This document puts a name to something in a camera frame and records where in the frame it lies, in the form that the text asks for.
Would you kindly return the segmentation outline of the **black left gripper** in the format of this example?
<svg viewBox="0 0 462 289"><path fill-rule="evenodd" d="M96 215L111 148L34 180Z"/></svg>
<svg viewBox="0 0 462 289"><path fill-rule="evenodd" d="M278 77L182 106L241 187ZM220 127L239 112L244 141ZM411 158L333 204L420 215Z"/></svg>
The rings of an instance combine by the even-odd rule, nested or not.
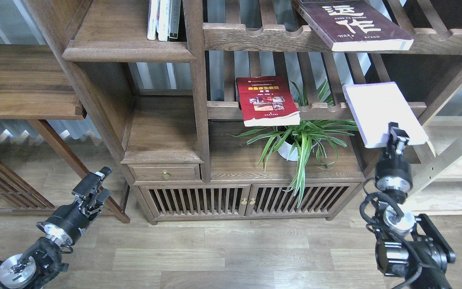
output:
<svg viewBox="0 0 462 289"><path fill-rule="evenodd" d="M102 182L111 172L109 167L103 167L95 173L88 172L72 190L75 201L60 206L46 221L37 223L46 238L58 246L75 245L100 214L101 207L111 194L108 189L99 191Z"/></svg>

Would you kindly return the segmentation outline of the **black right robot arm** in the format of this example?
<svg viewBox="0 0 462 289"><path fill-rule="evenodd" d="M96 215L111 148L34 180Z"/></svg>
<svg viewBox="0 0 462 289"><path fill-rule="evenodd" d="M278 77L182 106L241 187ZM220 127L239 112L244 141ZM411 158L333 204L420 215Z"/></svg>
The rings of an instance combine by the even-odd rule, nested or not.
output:
<svg viewBox="0 0 462 289"><path fill-rule="evenodd" d="M412 189L411 167L403 155L409 136L388 124L386 147L376 166L374 185L360 205L367 229L376 236L375 256L385 276L404 278L396 288L449 289L445 273L456 255L426 214L403 206Z"/></svg>

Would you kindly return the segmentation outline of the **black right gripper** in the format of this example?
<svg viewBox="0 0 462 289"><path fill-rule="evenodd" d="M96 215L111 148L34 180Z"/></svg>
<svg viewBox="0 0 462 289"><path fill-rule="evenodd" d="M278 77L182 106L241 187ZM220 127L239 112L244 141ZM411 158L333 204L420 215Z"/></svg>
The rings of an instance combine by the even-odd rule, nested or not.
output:
<svg viewBox="0 0 462 289"><path fill-rule="evenodd" d="M380 191L395 189L409 192L412 189L412 172L403 151L409 135L399 128L399 123L389 122L387 142L375 168L375 187Z"/></svg>

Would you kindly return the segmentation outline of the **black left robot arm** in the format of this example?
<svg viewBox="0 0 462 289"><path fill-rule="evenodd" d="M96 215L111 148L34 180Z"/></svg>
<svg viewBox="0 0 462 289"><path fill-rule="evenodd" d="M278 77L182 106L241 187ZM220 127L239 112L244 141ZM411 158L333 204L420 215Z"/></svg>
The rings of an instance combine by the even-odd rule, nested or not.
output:
<svg viewBox="0 0 462 289"><path fill-rule="evenodd" d="M44 236L23 254L0 259L0 289L41 289L68 270L69 265L62 262L63 248L71 254L73 245L101 213L110 196L110 190L101 189L101 184L111 172L111 168L103 167L86 174L72 190L75 201L60 206L47 220L37 223Z"/></svg>

